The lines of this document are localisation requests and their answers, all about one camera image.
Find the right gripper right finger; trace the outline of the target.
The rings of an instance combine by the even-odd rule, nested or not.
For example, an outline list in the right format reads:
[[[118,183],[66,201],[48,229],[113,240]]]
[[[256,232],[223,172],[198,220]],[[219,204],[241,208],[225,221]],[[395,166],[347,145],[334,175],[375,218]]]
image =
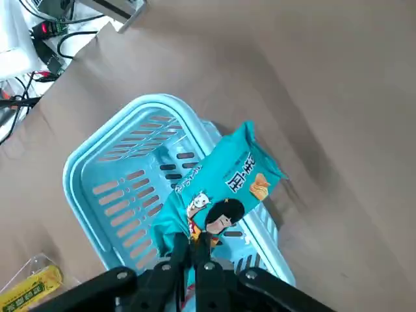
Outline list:
[[[331,311],[308,294],[258,267],[239,274],[211,257],[211,235],[194,243],[196,311]]]

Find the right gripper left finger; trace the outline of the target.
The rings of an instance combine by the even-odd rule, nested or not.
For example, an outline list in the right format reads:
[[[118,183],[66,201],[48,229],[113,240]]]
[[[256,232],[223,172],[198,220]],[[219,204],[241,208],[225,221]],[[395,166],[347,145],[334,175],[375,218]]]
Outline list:
[[[118,266],[54,297],[34,311],[164,311],[183,284],[189,251],[186,235],[175,234],[170,257],[137,274]]]

